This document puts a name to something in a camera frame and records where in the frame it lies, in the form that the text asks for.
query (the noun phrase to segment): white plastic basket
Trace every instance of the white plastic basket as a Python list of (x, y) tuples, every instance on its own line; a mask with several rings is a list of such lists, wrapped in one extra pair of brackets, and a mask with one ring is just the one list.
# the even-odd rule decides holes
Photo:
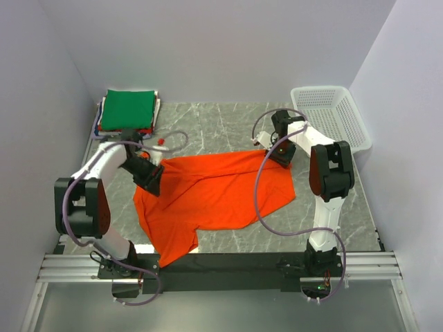
[(342, 86), (304, 86), (291, 91), (294, 109), (333, 140), (345, 140), (352, 153), (371, 147), (366, 127), (350, 92)]

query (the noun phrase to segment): black base bar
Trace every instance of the black base bar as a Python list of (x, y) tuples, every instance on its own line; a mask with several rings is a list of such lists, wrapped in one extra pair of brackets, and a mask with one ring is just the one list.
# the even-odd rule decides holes
[[(158, 267), (158, 254), (138, 254), (138, 266), (158, 273), (162, 292), (168, 291), (238, 291), (280, 289), (282, 292), (300, 292), (301, 277), (340, 277), (343, 272), (341, 258), (335, 255), (324, 269), (308, 269), (305, 252), (258, 252), (224, 254), (189, 254), (174, 263)], [(133, 273), (131, 278), (139, 277)], [(99, 279), (118, 279), (121, 276), (112, 266), (100, 269)], [(157, 281), (149, 275), (143, 279), (143, 294), (155, 293)], [(137, 285), (115, 284), (115, 297), (137, 296)]]

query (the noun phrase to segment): marble tabletop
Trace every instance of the marble tabletop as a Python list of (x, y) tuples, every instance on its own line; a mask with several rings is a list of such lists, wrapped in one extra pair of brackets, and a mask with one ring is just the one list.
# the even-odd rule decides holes
[[(159, 112), (155, 137), (171, 130), (182, 129), (189, 135), (188, 145), (173, 156), (216, 154), (257, 149), (251, 142), (251, 129), (259, 115), (269, 109), (291, 107), (289, 103), (165, 103)], [(257, 131), (273, 131), (271, 114), (258, 123)], [(180, 137), (168, 139), (168, 145), (179, 144)], [(153, 145), (156, 140), (146, 140)], [(88, 158), (95, 152), (93, 141)], [(339, 234), (348, 251), (380, 251), (378, 233), (366, 201), (359, 173), (354, 166), (355, 186), (350, 190), (340, 215)], [(309, 158), (297, 148), (292, 160), (292, 180), (297, 198), (265, 218), (274, 229), (283, 232), (304, 230), (313, 226), (314, 195), (309, 188)], [(111, 223), (122, 236), (135, 244), (150, 243), (138, 224), (132, 197), (136, 185), (132, 176), (119, 169), (106, 188)], [(241, 230), (197, 231), (198, 252), (285, 252), (304, 251), (308, 234), (280, 237), (254, 223)], [(81, 253), (70, 240), (65, 254)]]

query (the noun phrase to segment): folded green cloth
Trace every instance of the folded green cloth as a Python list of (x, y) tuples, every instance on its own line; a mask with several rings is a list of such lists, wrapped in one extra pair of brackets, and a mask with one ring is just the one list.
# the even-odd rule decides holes
[(150, 128), (155, 100), (155, 91), (108, 90), (103, 107), (102, 130)]

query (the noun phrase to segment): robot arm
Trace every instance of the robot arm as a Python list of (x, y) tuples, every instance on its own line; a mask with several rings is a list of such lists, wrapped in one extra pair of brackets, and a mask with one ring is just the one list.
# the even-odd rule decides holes
[[(271, 119), (279, 139), (306, 125), (303, 117), (289, 117), (286, 110), (276, 111)], [(254, 143), (270, 149), (276, 140), (262, 131)], [(307, 123), (306, 130), (282, 142), (270, 159), (287, 167), (295, 154), (295, 144), (310, 157), (309, 185), (316, 196), (314, 228), (336, 230), (343, 202), (354, 187), (350, 146), (345, 141), (335, 142)], [(314, 231), (308, 240), (308, 250), (312, 252), (336, 252), (336, 247), (336, 238), (331, 232)]]
[[(139, 142), (141, 137), (136, 132), (130, 132), (124, 133), (121, 140)], [(150, 159), (146, 159), (137, 155), (137, 148), (133, 145), (121, 144), (109, 147), (112, 144), (114, 143), (100, 143), (97, 152), (82, 169), (70, 178), (59, 178), (55, 182), (55, 225), (60, 234), (66, 234), (62, 216), (63, 197), (68, 186), (87, 171), (87, 175), (73, 188), (69, 196), (68, 216), (72, 231), (77, 238), (95, 238), (95, 242), (112, 257), (125, 261), (133, 256), (134, 245), (120, 236), (110, 225), (111, 213), (105, 188), (110, 184), (117, 169), (121, 167), (133, 175), (135, 184), (158, 196), (161, 174), (164, 169), (160, 165), (163, 153), (152, 151)]]

